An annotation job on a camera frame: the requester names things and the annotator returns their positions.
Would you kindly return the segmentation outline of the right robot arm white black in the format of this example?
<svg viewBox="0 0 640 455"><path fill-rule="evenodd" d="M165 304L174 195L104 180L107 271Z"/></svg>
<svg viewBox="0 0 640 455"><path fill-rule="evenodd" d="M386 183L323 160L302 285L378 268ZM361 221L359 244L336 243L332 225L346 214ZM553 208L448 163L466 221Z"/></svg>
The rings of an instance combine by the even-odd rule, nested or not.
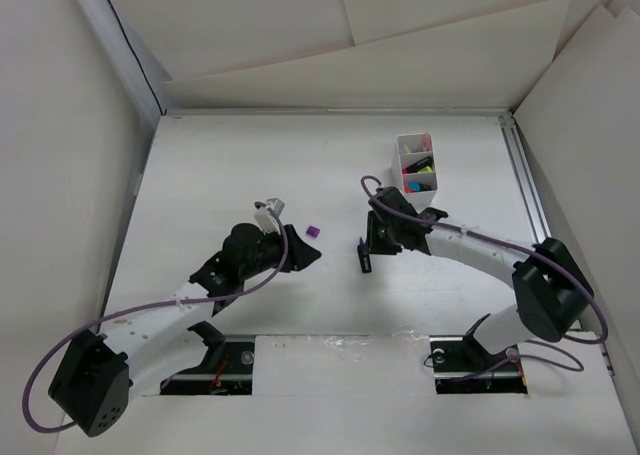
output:
<svg viewBox="0 0 640 455"><path fill-rule="evenodd" d="M571 340L569 331L594 308L594 294L563 242L547 238L523 246L481 233L447 212L417 210L395 187L379 187L368 200L366 244L375 255L404 250L457 262L506 285L513 301L481 316L462 336L462 356L483 369L498 354L528 340Z"/></svg>

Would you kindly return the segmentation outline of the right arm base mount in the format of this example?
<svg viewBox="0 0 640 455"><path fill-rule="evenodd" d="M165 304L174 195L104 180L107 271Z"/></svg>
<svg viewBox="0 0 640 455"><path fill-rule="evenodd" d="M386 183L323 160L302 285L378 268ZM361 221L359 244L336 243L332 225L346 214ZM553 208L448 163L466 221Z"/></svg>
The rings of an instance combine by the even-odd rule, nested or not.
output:
<svg viewBox="0 0 640 455"><path fill-rule="evenodd" d="M429 338L430 353L423 366L433 371L439 395L527 394L528 388L517 362L507 351L489 354L472 336L485 315L464 335L436 335Z"/></svg>

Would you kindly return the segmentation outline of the purple tip black highlighter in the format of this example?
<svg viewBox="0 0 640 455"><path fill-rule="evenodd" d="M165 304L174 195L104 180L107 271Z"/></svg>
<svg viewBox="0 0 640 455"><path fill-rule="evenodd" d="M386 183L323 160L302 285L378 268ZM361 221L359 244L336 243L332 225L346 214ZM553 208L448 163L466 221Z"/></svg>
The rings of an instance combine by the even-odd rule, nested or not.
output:
<svg viewBox="0 0 640 455"><path fill-rule="evenodd" d="M357 256L359 260L360 270L363 274L372 272L371 260L367 243L363 238L359 238L357 244Z"/></svg>

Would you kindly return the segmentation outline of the yellow cap black highlighter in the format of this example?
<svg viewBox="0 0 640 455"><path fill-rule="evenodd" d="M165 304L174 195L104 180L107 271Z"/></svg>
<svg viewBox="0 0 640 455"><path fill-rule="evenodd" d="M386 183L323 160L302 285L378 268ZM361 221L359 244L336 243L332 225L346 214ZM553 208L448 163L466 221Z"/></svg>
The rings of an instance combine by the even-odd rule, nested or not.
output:
<svg viewBox="0 0 640 455"><path fill-rule="evenodd" d="M402 170L403 174L415 174L415 173L431 173L433 171L434 162L431 156L422 158Z"/></svg>

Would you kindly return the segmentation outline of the pink cap black highlighter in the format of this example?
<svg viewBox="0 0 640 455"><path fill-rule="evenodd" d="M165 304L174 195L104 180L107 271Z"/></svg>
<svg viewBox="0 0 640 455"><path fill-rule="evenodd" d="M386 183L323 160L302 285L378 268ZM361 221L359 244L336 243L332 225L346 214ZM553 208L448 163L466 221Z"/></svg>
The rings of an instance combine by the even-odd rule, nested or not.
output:
<svg viewBox="0 0 640 455"><path fill-rule="evenodd" d="M425 166L428 166L428 165L429 165L428 161L420 160L403 168L402 173L403 174L417 173L421 169L423 169Z"/></svg>

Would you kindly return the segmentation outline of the pink clear pen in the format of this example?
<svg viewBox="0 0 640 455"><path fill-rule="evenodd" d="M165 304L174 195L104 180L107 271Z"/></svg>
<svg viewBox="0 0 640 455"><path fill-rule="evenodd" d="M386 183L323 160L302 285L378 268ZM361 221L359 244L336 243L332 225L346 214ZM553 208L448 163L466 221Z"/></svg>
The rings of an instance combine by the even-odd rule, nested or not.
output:
<svg viewBox="0 0 640 455"><path fill-rule="evenodd" d="M422 136L422 151L429 152L432 150L432 137L429 133L424 133Z"/></svg>

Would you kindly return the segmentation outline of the purple highlighter cap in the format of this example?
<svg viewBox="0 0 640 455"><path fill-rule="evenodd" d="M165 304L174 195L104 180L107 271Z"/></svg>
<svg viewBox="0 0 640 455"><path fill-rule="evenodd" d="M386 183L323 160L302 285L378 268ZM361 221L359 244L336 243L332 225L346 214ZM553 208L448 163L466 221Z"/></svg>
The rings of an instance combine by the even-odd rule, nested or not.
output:
<svg viewBox="0 0 640 455"><path fill-rule="evenodd" d="M312 239L317 239L320 234L320 229L315 226L308 226L305 234Z"/></svg>

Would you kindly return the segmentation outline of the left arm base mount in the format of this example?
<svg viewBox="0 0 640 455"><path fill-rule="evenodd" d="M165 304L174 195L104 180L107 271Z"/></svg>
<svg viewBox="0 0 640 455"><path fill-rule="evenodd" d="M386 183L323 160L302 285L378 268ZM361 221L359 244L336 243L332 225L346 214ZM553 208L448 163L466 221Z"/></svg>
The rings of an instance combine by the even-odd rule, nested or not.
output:
<svg viewBox="0 0 640 455"><path fill-rule="evenodd" d="M253 391L255 335L224 335L209 322L184 333L182 344L195 342L196 361L163 380L161 395L249 396Z"/></svg>

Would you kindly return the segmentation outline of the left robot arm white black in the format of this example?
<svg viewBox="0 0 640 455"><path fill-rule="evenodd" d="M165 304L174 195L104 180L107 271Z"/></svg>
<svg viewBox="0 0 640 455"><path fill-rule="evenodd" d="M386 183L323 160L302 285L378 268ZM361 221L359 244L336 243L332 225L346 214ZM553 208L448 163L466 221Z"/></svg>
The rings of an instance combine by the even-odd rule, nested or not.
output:
<svg viewBox="0 0 640 455"><path fill-rule="evenodd" d="M142 392L144 378L168 377L153 358L170 342L224 310L247 280L264 272L299 272L320 257L292 225L282 233L264 233L250 223L234 226L221 250L168 301L101 334L89 328L74 334L49 386L50 397L86 436L103 434Z"/></svg>

